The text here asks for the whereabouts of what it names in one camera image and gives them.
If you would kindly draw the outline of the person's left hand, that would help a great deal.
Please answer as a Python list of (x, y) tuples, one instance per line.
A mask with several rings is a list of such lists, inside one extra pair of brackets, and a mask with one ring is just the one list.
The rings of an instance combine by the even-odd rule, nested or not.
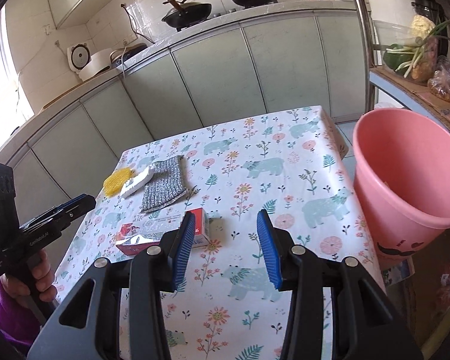
[[(34, 277), (34, 284), (40, 292), (40, 300), (42, 302), (53, 302), (57, 296), (57, 289), (53, 285), (55, 276), (51, 270), (46, 251), (40, 250), (39, 256), (40, 262), (31, 270)], [(12, 275), (2, 275), (0, 282), (4, 291), (12, 299), (20, 306), (28, 307), (26, 298), (30, 295), (30, 289), (23, 282)]]

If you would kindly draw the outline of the purple sleeve forearm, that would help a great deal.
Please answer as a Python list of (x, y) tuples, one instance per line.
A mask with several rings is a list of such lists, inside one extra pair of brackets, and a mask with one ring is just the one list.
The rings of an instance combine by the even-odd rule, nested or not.
[(40, 332), (40, 323), (33, 312), (17, 301), (29, 292), (22, 283), (13, 283), (9, 292), (0, 279), (0, 330), (7, 342), (23, 352), (30, 349)]

